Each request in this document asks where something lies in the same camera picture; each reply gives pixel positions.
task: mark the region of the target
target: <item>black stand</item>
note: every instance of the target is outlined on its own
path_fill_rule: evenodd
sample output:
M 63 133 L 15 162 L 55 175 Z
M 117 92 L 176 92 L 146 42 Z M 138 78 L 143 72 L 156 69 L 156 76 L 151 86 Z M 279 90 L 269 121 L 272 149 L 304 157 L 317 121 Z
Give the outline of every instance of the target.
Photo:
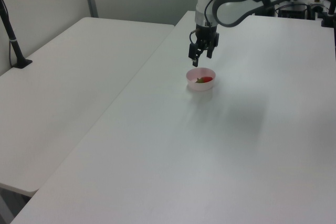
M 323 13 L 323 21 L 321 25 L 323 27 L 334 27 L 334 20 L 335 20 L 335 7 L 336 7 L 336 0 L 330 0 L 330 7 L 328 13 Z
M 9 22 L 9 15 L 5 6 L 4 0 L 0 0 L 0 16 L 2 19 L 2 22 L 4 23 L 6 32 L 9 37 L 9 41 L 12 44 L 12 47 L 14 49 L 16 58 L 17 58 L 17 63 L 13 65 L 13 68 L 25 68 L 27 65 L 32 63 L 32 60 L 27 60 L 25 57 L 23 57 L 20 46 L 17 42 L 17 39 L 15 37 L 13 28 L 11 23 Z

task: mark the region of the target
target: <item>white table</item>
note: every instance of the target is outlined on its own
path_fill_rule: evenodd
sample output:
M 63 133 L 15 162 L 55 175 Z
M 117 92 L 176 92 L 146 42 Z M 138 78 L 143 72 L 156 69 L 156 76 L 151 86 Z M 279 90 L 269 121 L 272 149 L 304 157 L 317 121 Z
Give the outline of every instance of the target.
M 13 224 L 336 220 L 333 30 L 248 17 L 218 27 L 215 86 L 185 74 L 188 12 Z
M 0 187 L 32 196 L 173 26 L 84 18 L 0 77 Z

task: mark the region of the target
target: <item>plastic bowl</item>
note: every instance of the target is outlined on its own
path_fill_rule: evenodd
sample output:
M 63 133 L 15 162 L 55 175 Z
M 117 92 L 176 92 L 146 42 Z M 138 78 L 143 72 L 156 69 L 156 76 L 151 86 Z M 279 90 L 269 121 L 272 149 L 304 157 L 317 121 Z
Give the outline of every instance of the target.
M 197 78 L 209 76 L 213 79 L 206 83 L 196 83 Z M 196 91 L 205 91 L 211 89 L 215 82 L 216 73 L 209 68 L 194 68 L 190 70 L 187 75 L 188 85 L 191 89 Z

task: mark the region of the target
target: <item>floor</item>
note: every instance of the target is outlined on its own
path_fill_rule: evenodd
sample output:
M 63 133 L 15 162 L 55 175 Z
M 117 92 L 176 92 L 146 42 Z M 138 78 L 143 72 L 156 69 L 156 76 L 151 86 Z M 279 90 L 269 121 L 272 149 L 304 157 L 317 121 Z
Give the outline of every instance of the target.
M 29 200 L 27 196 L 0 188 L 0 224 L 10 224 Z

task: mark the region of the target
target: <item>strawberry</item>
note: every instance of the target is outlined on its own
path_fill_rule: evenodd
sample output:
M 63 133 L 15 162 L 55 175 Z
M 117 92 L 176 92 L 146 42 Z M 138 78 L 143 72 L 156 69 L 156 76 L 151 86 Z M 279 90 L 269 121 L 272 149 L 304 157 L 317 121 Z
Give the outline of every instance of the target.
M 204 77 L 201 77 L 200 79 L 197 78 L 196 83 L 206 83 L 206 82 L 209 82 L 209 81 L 212 81 L 212 80 L 213 80 L 212 77 L 204 76 Z

